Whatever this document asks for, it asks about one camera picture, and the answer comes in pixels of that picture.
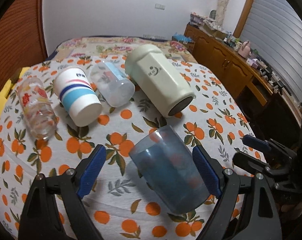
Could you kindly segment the blue translucent plastic cup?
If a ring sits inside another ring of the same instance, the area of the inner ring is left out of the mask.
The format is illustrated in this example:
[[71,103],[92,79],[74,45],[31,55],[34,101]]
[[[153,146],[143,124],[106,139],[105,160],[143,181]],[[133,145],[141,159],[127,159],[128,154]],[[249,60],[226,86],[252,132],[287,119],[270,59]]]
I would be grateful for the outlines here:
[[140,140],[129,156],[172,213],[193,211],[210,196],[190,150],[169,125]]

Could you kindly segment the striped white paper cup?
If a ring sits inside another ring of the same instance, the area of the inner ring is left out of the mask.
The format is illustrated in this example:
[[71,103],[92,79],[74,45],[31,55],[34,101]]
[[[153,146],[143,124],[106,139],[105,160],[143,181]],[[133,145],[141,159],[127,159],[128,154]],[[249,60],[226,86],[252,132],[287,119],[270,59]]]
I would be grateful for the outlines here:
[[65,68],[56,76],[53,91],[78,127],[88,126],[102,112],[102,104],[82,68]]

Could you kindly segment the clear plastic cup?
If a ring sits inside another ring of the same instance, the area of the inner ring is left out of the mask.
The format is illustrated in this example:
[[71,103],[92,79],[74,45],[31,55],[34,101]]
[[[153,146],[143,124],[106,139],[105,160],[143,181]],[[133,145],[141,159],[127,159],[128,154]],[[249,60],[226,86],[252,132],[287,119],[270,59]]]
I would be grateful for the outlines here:
[[111,62],[95,64],[90,72],[90,80],[111,107],[126,105],[135,92],[134,84]]

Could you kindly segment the wooden sideboard cabinet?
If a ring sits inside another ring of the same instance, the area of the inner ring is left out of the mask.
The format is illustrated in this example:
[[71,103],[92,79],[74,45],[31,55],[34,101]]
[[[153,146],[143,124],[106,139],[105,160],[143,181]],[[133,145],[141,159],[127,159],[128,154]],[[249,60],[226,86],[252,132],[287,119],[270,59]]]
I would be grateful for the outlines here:
[[247,118],[283,113],[301,125],[302,114],[289,94],[284,89],[274,92],[259,72],[232,48],[190,24],[186,26],[184,35],[194,41],[190,51],[195,60],[216,75],[240,104]]

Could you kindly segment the orange print white cloth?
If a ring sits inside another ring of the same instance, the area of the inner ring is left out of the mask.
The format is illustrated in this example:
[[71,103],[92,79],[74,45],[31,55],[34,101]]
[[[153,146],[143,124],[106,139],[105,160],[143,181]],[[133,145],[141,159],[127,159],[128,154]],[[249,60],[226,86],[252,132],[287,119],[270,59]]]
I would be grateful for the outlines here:
[[89,156],[94,146],[107,150],[103,166],[84,205],[105,239],[195,239],[204,227],[216,198],[210,196],[196,210],[174,215],[142,179],[129,151],[156,129],[170,125],[188,147],[202,145],[225,168],[233,167],[236,151],[264,160],[262,153],[245,146],[242,137],[252,130],[234,99],[206,67],[172,60],[172,65],[195,92],[182,112],[164,118],[137,88],[123,107],[103,103],[102,113],[89,126],[78,128],[53,92],[53,81],[66,67],[86,74],[99,57],[69,57],[36,64],[21,80],[39,78],[58,119],[48,141],[33,138],[15,91],[8,93],[0,117],[0,228],[17,238],[20,216],[35,175],[60,175]]

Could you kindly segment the pink kettle jug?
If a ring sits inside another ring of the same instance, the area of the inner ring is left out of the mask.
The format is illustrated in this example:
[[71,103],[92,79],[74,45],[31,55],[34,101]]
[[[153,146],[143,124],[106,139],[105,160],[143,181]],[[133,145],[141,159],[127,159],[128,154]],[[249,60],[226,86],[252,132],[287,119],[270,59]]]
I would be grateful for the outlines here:
[[247,59],[251,54],[251,43],[249,41],[243,42],[243,44],[238,49],[238,54]]

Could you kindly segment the floral printed glass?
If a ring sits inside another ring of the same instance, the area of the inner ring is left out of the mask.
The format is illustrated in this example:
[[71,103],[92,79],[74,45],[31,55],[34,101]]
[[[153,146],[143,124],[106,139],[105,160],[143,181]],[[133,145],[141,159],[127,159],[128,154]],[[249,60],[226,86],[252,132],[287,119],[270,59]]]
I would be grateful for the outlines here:
[[57,129],[57,118],[42,81],[29,77],[17,88],[25,123],[36,139],[47,140]]

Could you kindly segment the window roller blind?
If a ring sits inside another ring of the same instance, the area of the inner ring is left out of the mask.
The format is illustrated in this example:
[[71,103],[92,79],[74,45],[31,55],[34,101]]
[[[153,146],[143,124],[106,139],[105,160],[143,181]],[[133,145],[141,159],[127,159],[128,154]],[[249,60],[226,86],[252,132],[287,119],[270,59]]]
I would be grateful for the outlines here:
[[272,67],[302,102],[302,21],[286,0],[253,0],[240,39]]

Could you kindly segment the yellow plush toy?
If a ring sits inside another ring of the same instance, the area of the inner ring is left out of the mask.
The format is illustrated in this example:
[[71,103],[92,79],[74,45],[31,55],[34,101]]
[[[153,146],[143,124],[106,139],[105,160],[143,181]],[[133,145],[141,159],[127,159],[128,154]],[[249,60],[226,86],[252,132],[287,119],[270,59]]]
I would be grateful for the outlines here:
[[0,91],[0,116],[5,107],[10,92],[14,89],[17,82],[22,79],[24,73],[30,69],[30,67],[18,68],[17,71],[6,81],[4,87]]

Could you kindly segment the cream ceramic mug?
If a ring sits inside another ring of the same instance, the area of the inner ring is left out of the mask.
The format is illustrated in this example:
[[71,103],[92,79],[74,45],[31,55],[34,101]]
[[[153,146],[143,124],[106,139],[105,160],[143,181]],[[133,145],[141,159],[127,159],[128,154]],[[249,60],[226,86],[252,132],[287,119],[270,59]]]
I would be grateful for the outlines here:
[[165,118],[182,111],[195,98],[184,77],[153,44],[141,45],[129,53],[125,72]]

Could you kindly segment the cardboard box with clutter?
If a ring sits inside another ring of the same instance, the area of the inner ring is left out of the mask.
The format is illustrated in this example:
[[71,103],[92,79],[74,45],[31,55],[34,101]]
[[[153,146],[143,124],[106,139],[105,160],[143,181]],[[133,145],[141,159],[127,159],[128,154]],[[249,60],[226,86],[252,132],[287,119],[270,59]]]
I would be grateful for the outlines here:
[[189,23],[190,25],[199,28],[201,31],[214,38],[223,40],[229,35],[229,33],[226,32],[220,25],[216,24],[214,19],[206,16],[201,16],[195,12],[192,12],[190,14]]

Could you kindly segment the floral bed quilt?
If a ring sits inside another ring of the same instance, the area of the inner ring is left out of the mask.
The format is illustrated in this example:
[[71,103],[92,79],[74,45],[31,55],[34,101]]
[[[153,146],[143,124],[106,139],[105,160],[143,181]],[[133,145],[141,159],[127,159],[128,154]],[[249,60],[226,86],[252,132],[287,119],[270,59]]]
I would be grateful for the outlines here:
[[147,40],[140,37],[128,36],[89,36],[73,38],[62,42],[48,59],[62,60],[67,57],[100,56],[107,58],[110,55],[127,56],[137,47],[144,44],[157,46],[166,58],[189,63],[195,63],[193,55],[180,42],[170,40]]

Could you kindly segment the brown louvered wardrobe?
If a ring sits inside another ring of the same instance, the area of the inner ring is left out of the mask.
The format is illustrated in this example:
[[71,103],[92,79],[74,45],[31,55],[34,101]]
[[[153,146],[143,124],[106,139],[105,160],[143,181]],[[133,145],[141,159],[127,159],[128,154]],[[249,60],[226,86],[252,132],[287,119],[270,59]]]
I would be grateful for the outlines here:
[[43,0],[0,0],[0,91],[22,67],[44,61]]

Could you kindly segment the white wall switch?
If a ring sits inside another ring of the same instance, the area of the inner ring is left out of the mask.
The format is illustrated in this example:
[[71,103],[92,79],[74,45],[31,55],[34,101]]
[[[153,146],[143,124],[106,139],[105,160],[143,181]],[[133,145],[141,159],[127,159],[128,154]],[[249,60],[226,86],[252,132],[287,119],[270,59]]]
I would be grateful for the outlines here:
[[155,4],[155,9],[164,10],[164,9],[165,9],[165,5],[156,3],[156,4]]

